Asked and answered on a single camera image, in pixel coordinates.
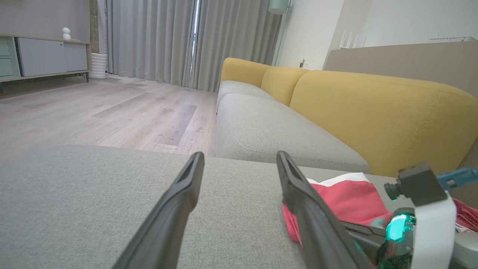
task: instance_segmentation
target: yellow cushion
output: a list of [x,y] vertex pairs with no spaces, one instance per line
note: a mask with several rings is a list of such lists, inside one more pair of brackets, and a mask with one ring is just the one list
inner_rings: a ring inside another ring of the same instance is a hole
[[377,175],[396,176],[421,161],[435,173],[453,170],[478,135],[478,100],[429,81],[310,71],[290,107],[356,150]]
[[270,67],[264,73],[261,89],[272,95],[276,101],[289,106],[297,81],[308,71],[297,67]]
[[268,65],[258,64],[237,58],[226,58],[222,64],[221,82],[234,80],[260,87]]

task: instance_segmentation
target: white cabinet door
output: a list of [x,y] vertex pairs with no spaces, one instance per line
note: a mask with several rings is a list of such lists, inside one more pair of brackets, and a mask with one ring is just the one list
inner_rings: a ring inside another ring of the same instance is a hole
[[0,79],[13,76],[10,58],[0,58]]
[[62,41],[17,38],[24,77],[66,72]]
[[65,42],[65,56],[67,72],[88,70],[85,44]]
[[10,57],[10,50],[8,49],[8,39],[6,37],[0,38],[0,57]]

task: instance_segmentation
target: sofa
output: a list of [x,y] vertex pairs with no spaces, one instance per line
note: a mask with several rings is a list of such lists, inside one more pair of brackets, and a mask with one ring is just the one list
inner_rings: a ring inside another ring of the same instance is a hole
[[[58,146],[0,164],[0,268],[111,268],[189,156]],[[343,171],[301,167],[324,181]],[[386,208],[383,184],[367,175]],[[305,268],[276,164],[206,157],[178,268]]]
[[478,100],[436,82],[227,58],[216,127],[217,157],[274,163],[285,150],[306,167],[394,177],[427,161],[443,173],[470,159]]

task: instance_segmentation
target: gray seat cushion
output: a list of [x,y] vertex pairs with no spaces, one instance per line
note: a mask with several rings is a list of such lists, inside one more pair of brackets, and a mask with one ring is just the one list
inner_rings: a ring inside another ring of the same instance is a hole
[[[61,146],[0,166],[0,268],[111,268],[188,156]],[[275,164],[206,157],[178,268],[305,268]],[[344,172],[301,168],[324,181]],[[394,179],[367,176],[385,206]]]
[[274,97],[272,97],[270,94],[266,93],[259,87],[244,82],[226,80],[221,82],[221,85],[219,86],[219,91],[217,92],[216,112],[222,98],[229,93],[240,93],[266,98],[269,100],[275,100]]
[[370,171],[353,149],[289,107],[243,94],[223,97],[217,113],[216,156],[275,163],[279,150],[297,165]]

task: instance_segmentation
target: red towel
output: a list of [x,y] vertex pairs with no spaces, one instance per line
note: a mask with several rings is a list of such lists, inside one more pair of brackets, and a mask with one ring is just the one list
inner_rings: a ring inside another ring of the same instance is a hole
[[478,210],[453,199],[456,205],[456,223],[478,232]]
[[[308,180],[341,221],[371,225],[377,219],[390,220],[391,212],[385,209],[377,189],[363,173],[348,173],[320,183]],[[300,242],[297,218],[285,204],[282,209],[290,238]]]

